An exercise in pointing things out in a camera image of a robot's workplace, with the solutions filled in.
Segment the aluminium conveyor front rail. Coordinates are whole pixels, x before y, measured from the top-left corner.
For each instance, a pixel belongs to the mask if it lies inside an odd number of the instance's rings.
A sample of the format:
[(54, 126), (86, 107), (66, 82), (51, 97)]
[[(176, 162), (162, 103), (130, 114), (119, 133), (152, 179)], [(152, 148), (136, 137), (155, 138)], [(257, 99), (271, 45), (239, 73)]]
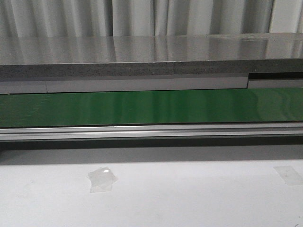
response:
[(302, 135), (302, 122), (2, 128), (1, 141)]

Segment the clear tape patch left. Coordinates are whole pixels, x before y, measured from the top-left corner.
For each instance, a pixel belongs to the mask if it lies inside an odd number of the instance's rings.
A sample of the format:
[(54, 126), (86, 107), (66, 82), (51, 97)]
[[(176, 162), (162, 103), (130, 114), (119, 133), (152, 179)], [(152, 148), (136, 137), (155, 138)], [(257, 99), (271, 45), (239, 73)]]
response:
[(89, 172), (88, 179), (91, 183), (90, 193), (110, 192), (113, 184), (118, 180), (108, 167), (100, 167), (95, 171)]

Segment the clear tape strip right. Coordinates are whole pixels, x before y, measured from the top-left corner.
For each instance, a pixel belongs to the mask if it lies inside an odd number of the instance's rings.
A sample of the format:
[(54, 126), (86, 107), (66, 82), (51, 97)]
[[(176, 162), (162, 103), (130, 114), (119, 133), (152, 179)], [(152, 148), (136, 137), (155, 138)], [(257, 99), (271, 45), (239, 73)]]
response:
[(292, 166), (275, 166), (274, 169), (288, 186), (303, 184), (303, 177)]

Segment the grey conveyor back guard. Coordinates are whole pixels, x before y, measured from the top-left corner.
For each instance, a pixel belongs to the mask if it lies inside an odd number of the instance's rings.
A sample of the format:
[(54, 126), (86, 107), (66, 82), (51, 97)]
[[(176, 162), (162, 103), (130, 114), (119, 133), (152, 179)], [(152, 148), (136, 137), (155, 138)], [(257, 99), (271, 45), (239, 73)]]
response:
[(302, 87), (301, 72), (1, 79), (1, 94)]

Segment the green conveyor belt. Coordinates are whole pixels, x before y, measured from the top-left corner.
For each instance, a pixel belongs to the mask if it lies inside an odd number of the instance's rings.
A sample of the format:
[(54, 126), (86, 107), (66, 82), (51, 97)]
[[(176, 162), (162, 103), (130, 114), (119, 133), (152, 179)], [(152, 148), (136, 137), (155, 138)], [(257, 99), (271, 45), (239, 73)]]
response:
[(294, 122), (301, 88), (15, 94), (0, 97), (2, 128)]

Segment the white pleated curtain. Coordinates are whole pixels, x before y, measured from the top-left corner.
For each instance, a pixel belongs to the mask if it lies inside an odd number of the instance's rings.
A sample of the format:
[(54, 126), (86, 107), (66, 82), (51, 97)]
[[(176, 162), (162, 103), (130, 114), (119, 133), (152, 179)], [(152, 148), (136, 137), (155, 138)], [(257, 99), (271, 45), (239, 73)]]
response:
[(3, 0), (1, 37), (301, 33), (300, 0)]

